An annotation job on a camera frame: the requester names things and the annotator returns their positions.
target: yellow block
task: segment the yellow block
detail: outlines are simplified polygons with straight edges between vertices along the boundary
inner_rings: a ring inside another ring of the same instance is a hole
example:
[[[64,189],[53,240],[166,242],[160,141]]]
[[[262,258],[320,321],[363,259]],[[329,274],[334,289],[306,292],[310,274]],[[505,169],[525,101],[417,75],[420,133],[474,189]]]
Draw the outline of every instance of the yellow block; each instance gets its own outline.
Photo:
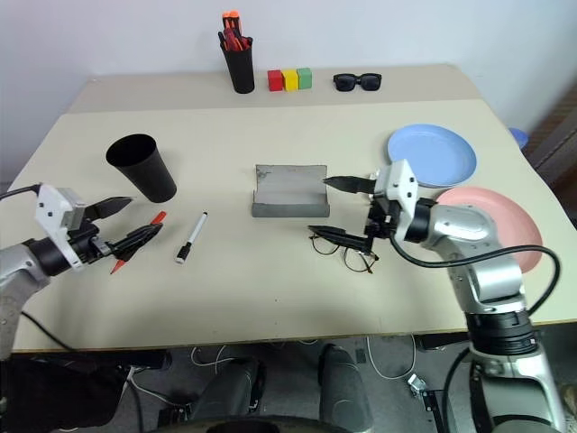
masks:
[[[283,69],[282,71],[282,85],[285,90],[292,92],[298,90],[298,74],[296,69]]]

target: glasses frame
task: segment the glasses frame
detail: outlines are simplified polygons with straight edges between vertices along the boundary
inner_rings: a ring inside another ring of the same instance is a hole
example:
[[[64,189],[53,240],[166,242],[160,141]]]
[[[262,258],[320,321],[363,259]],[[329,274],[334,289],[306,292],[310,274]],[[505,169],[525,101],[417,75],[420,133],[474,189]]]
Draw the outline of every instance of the glasses frame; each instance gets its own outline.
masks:
[[[342,77],[354,78],[354,80],[355,80],[354,86],[353,86],[352,88],[349,88],[349,89],[340,89],[340,88],[337,86],[336,81],[337,81],[337,79],[342,78]],[[367,78],[367,77],[375,77],[375,78],[379,81],[379,86],[378,86],[377,88],[365,88],[365,87],[362,85],[362,79],[363,79],[363,78]],[[344,73],[344,74],[336,74],[336,75],[333,76],[334,87],[335,87],[339,92],[351,92],[351,91],[354,90],[354,88],[357,87],[357,84],[361,85],[361,88],[362,88],[364,91],[366,91],[366,92],[374,92],[374,91],[377,91],[377,90],[380,89],[380,83],[381,83],[381,81],[382,81],[382,75],[381,75],[381,74],[376,74],[376,73],[373,73],[373,72],[368,72],[368,73],[366,73],[366,74],[361,74],[361,75],[354,75],[354,74]]]
[[[308,238],[310,239],[311,244],[313,245],[313,249],[321,255],[333,255],[334,253],[336,253],[341,248],[341,245],[335,244],[333,251],[331,251],[330,253],[323,253],[322,251],[318,250],[318,248],[316,248],[315,239],[325,239],[325,238],[323,238],[322,236],[317,236],[317,235],[311,235]],[[365,254],[365,253],[362,253],[361,251],[353,249],[357,254],[359,254],[361,256],[362,262],[364,263],[364,266],[365,266],[365,269],[363,269],[362,271],[359,271],[358,269],[354,269],[351,266],[349,266],[349,263],[347,263],[347,261],[346,261],[346,255],[349,253],[349,250],[351,250],[351,249],[352,248],[344,247],[344,254],[343,254],[344,265],[353,272],[358,272],[358,273],[367,272],[367,273],[372,274],[372,267],[374,266],[374,264],[376,262],[379,261],[379,256],[377,254],[375,254],[373,251],[371,251],[370,254]],[[365,259],[365,256],[367,256],[367,255],[369,255],[373,259],[373,262],[371,264],[369,264],[369,262],[367,262],[367,259]]]

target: white wall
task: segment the white wall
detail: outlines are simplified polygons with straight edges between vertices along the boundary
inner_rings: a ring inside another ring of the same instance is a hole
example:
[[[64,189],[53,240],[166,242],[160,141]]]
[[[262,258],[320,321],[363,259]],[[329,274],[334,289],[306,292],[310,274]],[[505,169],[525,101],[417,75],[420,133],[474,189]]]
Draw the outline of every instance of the white wall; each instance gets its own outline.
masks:
[[[232,8],[258,69],[450,62],[527,130],[577,75],[575,0],[0,0],[0,180],[92,76],[223,69]]]

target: table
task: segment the table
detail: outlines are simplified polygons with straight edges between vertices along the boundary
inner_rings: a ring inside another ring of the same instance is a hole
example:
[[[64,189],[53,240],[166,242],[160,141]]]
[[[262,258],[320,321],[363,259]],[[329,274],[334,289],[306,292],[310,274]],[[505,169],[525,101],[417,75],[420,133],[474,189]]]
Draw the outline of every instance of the table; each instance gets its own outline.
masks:
[[[313,89],[236,95],[223,72],[112,77],[89,82],[53,126],[13,188],[43,181],[73,188],[87,203],[135,196],[122,213],[99,221],[118,240],[160,210],[165,226],[115,275],[113,258],[66,272],[25,306],[48,329],[82,349],[144,348],[281,338],[432,333],[465,328],[445,270],[417,268],[377,241],[374,274],[347,270],[339,257],[315,253],[309,224],[361,234],[367,199],[328,190],[329,218],[251,217],[255,164],[325,164],[329,176],[364,176],[385,161],[390,134],[406,124],[450,128],[475,149],[479,167],[467,185],[495,189],[536,221],[546,246],[563,261],[554,295],[536,323],[577,318],[574,252],[577,233],[556,198],[531,169],[513,137],[457,68],[433,65],[371,69],[379,92],[338,93],[314,70]],[[105,162],[105,150],[127,134],[157,140],[179,191],[165,204],[147,201]],[[442,190],[421,189],[425,197]],[[43,233],[33,220],[33,195],[0,204],[0,241],[15,244]],[[174,257],[202,211],[209,218],[185,265]],[[438,259],[413,244],[423,259]],[[535,301],[551,276],[544,257],[525,275]],[[22,320],[17,351],[54,348]]]

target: red marker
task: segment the red marker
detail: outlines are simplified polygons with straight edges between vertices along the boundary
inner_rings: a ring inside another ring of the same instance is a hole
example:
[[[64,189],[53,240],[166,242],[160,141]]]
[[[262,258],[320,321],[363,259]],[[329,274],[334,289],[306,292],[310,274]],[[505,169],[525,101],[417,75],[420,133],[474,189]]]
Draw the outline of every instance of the red marker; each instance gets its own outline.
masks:
[[[159,212],[159,214],[151,221],[151,224],[160,224],[162,222],[162,220],[164,219],[164,217],[166,216],[166,212],[164,212],[163,210],[161,212]],[[122,268],[124,265],[126,264],[126,262],[124,260],[118,260],[116,261],[116,265],[114,266],[113,270],[110,271],[110,274],[112,275],[113,273],[115,273],[116,271],[118,271],[120,268]]]

